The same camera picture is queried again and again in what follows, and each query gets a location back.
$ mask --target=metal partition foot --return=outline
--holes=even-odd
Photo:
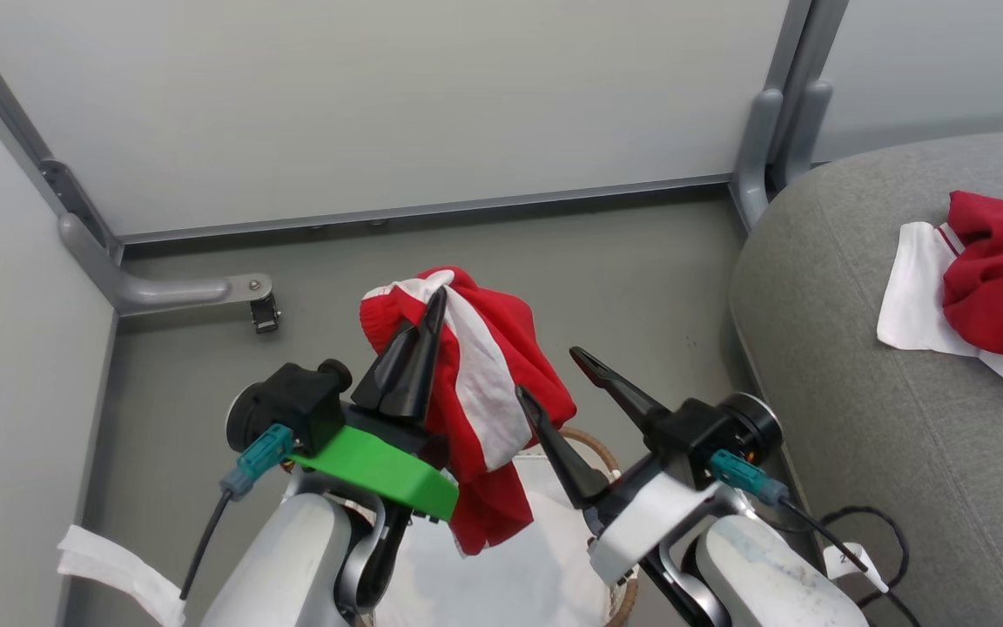
[[[825,80],[815,80],[803,89],[803,97],[792,118],[791,132],[772,163],[772,184],[776,189],[783,190],[811,170],[811,153],[819,139],[819,129],[833,91]]]
[[[142,279],[116,266],[75,215],[61,215],[59,225],[64,247],[122,316],[226,302],[250,302],[258,333],[270,332],[278,326],[276,321],[281,313],[276,310],[271,295],[274,282],[266,274],[239,274],[194,281]]]
[[[764,166],[768,162],[768,146],[772,142],[782,104],[783,93],[779,89],[765,89],[757,94],[752,108],[749,108],[749,121],[745,122],[741,147],[737,149],[733,178],[729,180],[729,194],[733,196],[747,230],[752,230],[764,210],[768,209],[768,197],[764,194]]]

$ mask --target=sofa seam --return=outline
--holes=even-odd
[[[851,262],[849,262],[847,256],[844,254],[842,245],[840,245],[839,238],[837,238],[834,229],[831,226],[830,218],[828,218],[827,212],[822,209],[821,186],[819,184],[821,179],[824,179],[824,176],[820,176],[820,181],[814,186],[814,210],[815,212],[818,212],[819,217],[822,219],[823,226],[827,228],[828,234],[830,235],[830,238],[828,239],[830,239],[831,246],[839,255],[840,261],[843,262],[843,266],[847,269],[849,279],[851,279],[853,285],[856,285],[857,289],[859,289],[862,294],[862,299],[865,302],[865,306],[867,306],[868,313],[876,314],[876,308],[872,305],[871,296],[869,296],[869,293],[867,289],[865,289],[863,283],[857,279],[857,273],[854,273],[854,268],[851,266]],[[978,510],[974,507],[973,501],[971,501],[967,496],[967,492],[965,492],[964,488],[960,484],[958,477],[955,477],[955,474],[951,472],[954,464],[952,464],[950,458],[948,458],[947,448],[943,445],[942,438],[936,435],[936,432],[932,427],[931,419],[927,412],[927,406],[925,406],[923,401],[920,400],[920,395],[919,393],[916,393],[915,388],[912,386],[912,381],[908,379],[908,376],[905,376],[904,365],[901,364],[900,355],[893,353],[889,357],[891,357],[893,365],[895,365],[897,374],[899,374],[901,380],[904,381],[904,385],[907,386],[908,395],[912,397],[912,401],[917,405],[917,407],[920,408],[920,412],[923,415],[924,431],[927,431],[927,435],[930,436],[932,441],[935,443],[936,451],[939,452],[940,473],[944,474],[945,478],[947,478],[948,484],[952,486],[955,491],[955,495],[959,497],[960,502],[967,505],[967,511],[970,513],[968,519],[971,520],[972,531],[980,537],[980,540],[983,540],[980,544],[983,545],[984,552],[986,553],[988,560],[998,566],[1000,579],[1002,579],[1003,583],[1003,559],[1000,558],[1000,552],[996,549],[996,544],[990,536],[990,533],[988,533],[986,525],[980,521]]]

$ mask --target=red and white cloth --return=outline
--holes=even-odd
[[[359,319],[375,352],[403,320],[417,324],[435,290],[446,311],[425,428],[446,433],[458,503],[451,532],[465,555],[517,535],[533,521],[513,457],[534,444],[515,395],[525,385],[559,426],[575,402],[537,344],[533,312],[520,298],[478,288],[458,267],[371,290]]]
[[[901,227],[877,338],[978,357],[1003,377],[1003,202],[954,192],[947,225]]]

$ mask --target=white tape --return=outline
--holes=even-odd
[[[161,627],[184,624],[181,589],[134,553],[101,536],[72,525],[56,548],[63,551],[56,572],[99,581],[126,592]]]
[[[868,571],[863,574],[865,578],[871,581],[879,591],[888,592],[888,586],[884,581],[881,581],[881,574],[877,572],[877,567],[873,566],[873,560],[869,559],[862,545],[847,543],[847,548],[857,556],[857,559],[862,561],[862,564],[867,566]],[[843,555],[843,552],[839,551],[839,547],[834,547],[834,545],[829,545],[827,548],[822,549],[822,561],[823,564],[827,565],[827,579],[831,581],[851,575],[852,572],[862,572],[857,567],[857,564],[852,563],[847,556]]]

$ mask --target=gray sofa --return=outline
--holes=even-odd
[[[1003,626],[1003,379],[978,360],[889,348],[875,331],[900,226],[940,225],[955,190],[1003,199],[1003,132],[812,171],[749,235],[731,305],[804,504],[895,517],[912,556],[899,592],[925,626]],[[896,572],[879,520],[835,530]],[[868,615],[904,624],[884,599]]]

